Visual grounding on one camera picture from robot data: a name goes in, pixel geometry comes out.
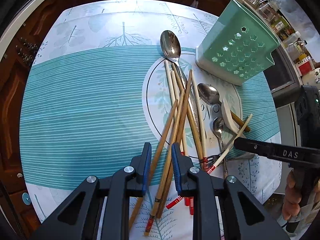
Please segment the person's right hand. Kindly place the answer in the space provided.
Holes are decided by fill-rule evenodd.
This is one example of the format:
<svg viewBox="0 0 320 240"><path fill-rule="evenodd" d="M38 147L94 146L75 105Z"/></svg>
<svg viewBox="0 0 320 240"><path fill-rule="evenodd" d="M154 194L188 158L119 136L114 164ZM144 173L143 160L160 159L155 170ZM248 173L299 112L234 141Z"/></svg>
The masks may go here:
<svg viewBox="0 0 320 240"><path fill-rule="evenodd" d="M286 179L285 197L282 207L282 217L284 220L289 220L291 217L297 216L300 211L299 203L302 197L300 191L295 188L295 184L296 180L293 171L290 171ZM319 212L319 181L317 181L317 184L313 188L313 192L316 194L313 210L306 218L306 224L312 223Z"/></svg>

